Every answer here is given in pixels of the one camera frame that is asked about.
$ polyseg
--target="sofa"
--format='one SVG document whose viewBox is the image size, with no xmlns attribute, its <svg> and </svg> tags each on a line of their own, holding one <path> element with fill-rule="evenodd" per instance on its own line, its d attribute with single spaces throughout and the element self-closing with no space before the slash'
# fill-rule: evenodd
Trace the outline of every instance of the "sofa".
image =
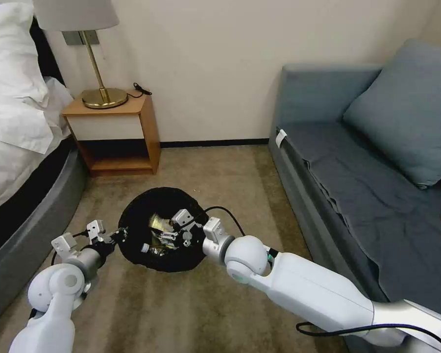
<svg viewBox="0 0 441 353">
<path fill-rule="evenodd" d="M 408 299 L 441 313 L 441 180 L 419 188 L 343 119 L 380 73 L 285 65 L 269 149 L 316 263 L 373 301 Z M 393 352 L 344 339 L 352 353 Z"/>
</svg>

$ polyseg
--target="brass lamp base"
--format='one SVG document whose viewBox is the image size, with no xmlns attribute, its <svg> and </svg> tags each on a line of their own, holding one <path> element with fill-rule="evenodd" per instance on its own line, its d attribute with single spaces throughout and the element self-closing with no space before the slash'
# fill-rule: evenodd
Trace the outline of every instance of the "brass lamp base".
<svg viewBox="0 0 441 353">
<path fill-rule="evenodd" d="M 92 109 L 108 109 L 127 102 L 127 93 L 119 88 L 100 88 L 83 92 L 83 104 Z"/>
</svg>

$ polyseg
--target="lamp shade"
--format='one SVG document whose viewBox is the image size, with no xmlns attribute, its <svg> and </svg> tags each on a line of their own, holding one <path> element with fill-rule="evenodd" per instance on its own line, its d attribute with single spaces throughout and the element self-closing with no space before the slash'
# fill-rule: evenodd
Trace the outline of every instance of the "lamp shade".
<svg viewBox="0 0 441 353">
<path fill-rule="evenodd" d="M 33 0 L 39 27 L 57 31 L 103 29 L 119 23 L 111 0 Z"/>
</svg>

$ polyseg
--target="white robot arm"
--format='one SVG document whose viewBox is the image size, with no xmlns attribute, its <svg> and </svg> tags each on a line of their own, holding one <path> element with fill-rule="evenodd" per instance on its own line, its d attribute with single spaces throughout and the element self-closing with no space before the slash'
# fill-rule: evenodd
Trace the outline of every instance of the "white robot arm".
<svg viewBox="0 0 441 353">
<path fill-rule="evenodd" d="M 218 218 L 205 225 L 195 223 L 187 210 L 173 218 L 178 232 L 170 237 L 191 239 L 193 226 L 202 228 L 204 254 L 225 265 L 237 282 L 264 293 L 277 305 L 324 331 L 386 325 L 351 334 L 402 352 L 441 352 L 441 315 L 409 301 L 375 303 L 362 295 L 347 278 L 292 253 L 271 249 L 256 237 L 234 238 L 226 234 Z M 29 320 L 10 348 L 10 353 L 71 353 L 74 325 L 72 310 L 95 284 L 97 269 L 116 243 L 124 242 L 125 229 L 103 236 L 101 221 L 87 226 L 92 247 L 76 251 L 75 241 L 64 234 L 52 241 L 63 264 L 51 266 L 32 281 L 28 298 L 40 314 Z M 271 272 L 263 276 L 271 264 Z"/>
</svg>

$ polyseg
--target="floor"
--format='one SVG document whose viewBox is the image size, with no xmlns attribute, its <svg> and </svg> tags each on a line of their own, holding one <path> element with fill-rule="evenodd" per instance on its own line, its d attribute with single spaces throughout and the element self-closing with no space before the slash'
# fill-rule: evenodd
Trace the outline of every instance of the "floor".
<svg viewBox="0 0 441 353">
<path fill-rule="evenodd" d="M 202 207 L 225 206 L 247 234 L 310 258 L 266 146 L 166 149 L 155 176 L 92 179 L 68 230 L 79 232 L 95 218 L 116 228 L 126 205 L 158 186 L 181 188 Z M 211 214 L 238 236 L 222 211 Z M 340 338 L 297 333 L 300 318 L 235 283 L 225 268 L 207 259 L 193 271 L 166 274 L 132 265 L 116 250 L 99 275 L 98 287 L 73 313 L 74 353 L 347 351 Z M 28 314 L 23 292 L 0 318 L 0 353 Z"/>
</svg>

